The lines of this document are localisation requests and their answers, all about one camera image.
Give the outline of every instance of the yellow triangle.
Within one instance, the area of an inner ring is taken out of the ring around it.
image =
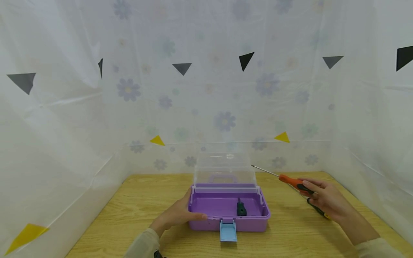
[[[280,134],[278,136],[275,136],[274,139],[290,143],[290,140],[288,139],[287,132],[283,132],[282,134]]]
[[[17,248],[21,247],[22,245],[25,245],[42,234],[46,233],[49,230],[47,227],[42,227],[34,224],[27,224],[26,227],[20,232],[20,234],[13,240],[12,244],[9,247],[9,250],[7,250],[5,256],[12,251],[16,250]]]
[[[150,142],[153,142],[154,144],[159,144],[159,145],[165,146],[164,142],[163,142],[162,139],[159,137],[159,135],[157,135],[155,138],[153,138],[152,140],[150,140]]]

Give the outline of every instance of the purple handle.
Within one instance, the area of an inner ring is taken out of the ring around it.
[[[233,184],[237,184],[237,183],[238,183],[238,179],[237,179],[237,177],[234,176],[234,175],[212,175],[212,176],[209,177],[209,183],[210,183],[210,184],[214,183],[214,180],[215,180],[216,178],[232,178],[232,180],[233,180],[232,183],[233,183]]]

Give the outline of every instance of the black triangle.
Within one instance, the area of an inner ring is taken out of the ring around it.
[[[413,46],[397,49],[396,71],[413,60]]]
[[[255,52],[252,52],[252,53],[249,53],[249,54],[245,54],[245,55],[240,56],[240,62],[241,62],[242,71],[245,70],[245,68],[247,67],[247,65],[248,65],[249,61],[251,60],[251,57],[252,57],[252,55],[253,55],[254,53],[255,53]]]
[[[102,78],[103,58],[100,60],[100,62],[98,63],[98,65],[99,65],[99,69],[100,69],[100,78],[103,79],[103,78]]]
[[[35,75],[36,73],[7,74],[10,80],[12,80],[27,95],[30,94],[31,89],[33,88]]]
[[[182,75],[185,75],[192,63],[172,64]]]
[[[341,58],[344,56],[337,56],[337,57],[323,57],[325,64],[331,69]]]

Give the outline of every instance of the screwdriver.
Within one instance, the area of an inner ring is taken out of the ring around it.
[[[276,177],[278,177],[278,179],[279,179],[281,182],[284,182],[284,183],[287,183],[287,184],[291,185],[291,186],[294,187],[295,189],[299,190],[301,193],[308,193],[308,194],[313,194],[313,193],[314,193],[314,191],[311,191],[310,189],[308,189],[307,187],[305,187],[305,186],[303,185],[303,181],[301,181],[300,179],[289,178],[288,176],[283,175],[283,174],[281,174],[281,175],[276,175],[276,174],[274,174],[274,173],[271,173],[270,171],[267,171],[267,170],[265,170],[265,169],[259,168],[259,167],[257,167],[257,166],[254,166],[254,165],[251,165],[251,166],[253,166],[253,167],[255,167],[255,168],[259,169],[259,170],[262,170],[262,171],[264,171],[264,172],[270,173],[270,174],[272,174],[272,175],[274,175],[274,176],[276,176]]]
[[[313,193],[314,193],[314,191],[311,191],[311,190],[308,189],[307,187],[303,186],[303,185],[302,185],[303,182],[302,182],[301,180],[299,180],[299,179],[292,179],[292,178],[289,178],[289,177],[286,176],[286,175],[276,175],[276,174],[274,174],[274,173],[271,173],[271,172],[269,172],[269,171],[267,171],[267,170],[264,170],[264,169],[262,169],[262,168],[259,168],[259,167],[257,167],[257,166],[254,166],[254,165],[251,165],[251,166],[253,166],[253,167],[255,167],[255,168],[259,169],[259,170],[262,170],[262,171],[264,171],[264,172],[270,173],[270,174],[278,177],[279,180],[284,179],[284,177],[287,178],[287,180],[285,180],[285,181],[284,181],[284,180],[281,180],[281,181],[287,183],[288,186],[290,186],[291,188],[293,188],[293,189],[296,190],[296,191],[304,192],[304,193],[305,193],[305,191],[307,191],[309,194],[313,194]],[[294,182],[299,181],[300,184],[301,184],[303,187],[305,187],[307,190],[304,190],[304,191],[300,190],[299,187],[296,187],[296,186],[294,186],[293,184],[291,184],[291,183],[289,182],[289,180],[295,180]],[[320,215],[324,216],[324,217],[327,218],[327,219],[330,219],[330,217],[329,217],[324,211],[322,211],[319,207],[317,207],[317,206],[315,206],[315,205],[313,205],[313,204],[310,203],[310,198],[307,198],[307,203],[310,204],[310,205],[314,208],[314,210],[316,210]]]
[[[294,189],[295,191],[297,191],[297,189],[295,189],[294,187],[292,187],[291,185],[288,185],[289,187],[291,187],[292,189]],[[303,196],[303,195],[301,195],[301,197],[303,197],[304,199],[307,199],[307,203],[308,204],[310,204],[313,208],[314,208],[314,210],[316,210],[321,216],[323,216],[323,217],[326,217],[327,219],[331,219],[322,209],[320,209],[319,207],[317,207],[317,206],[315,206],[315,205],[313,205],[313,204],[311,204],[310,203],[310,199],[311,198],[307,198],[307,197],[305,197],[305,196]]]

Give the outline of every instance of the plastic sheet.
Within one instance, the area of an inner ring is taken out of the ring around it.
[[[192,172],[203,151],[325,170],[413,243],[412,8],[0,2],[0,253],[34,224],[7,256],[63,257],[129,173]]]

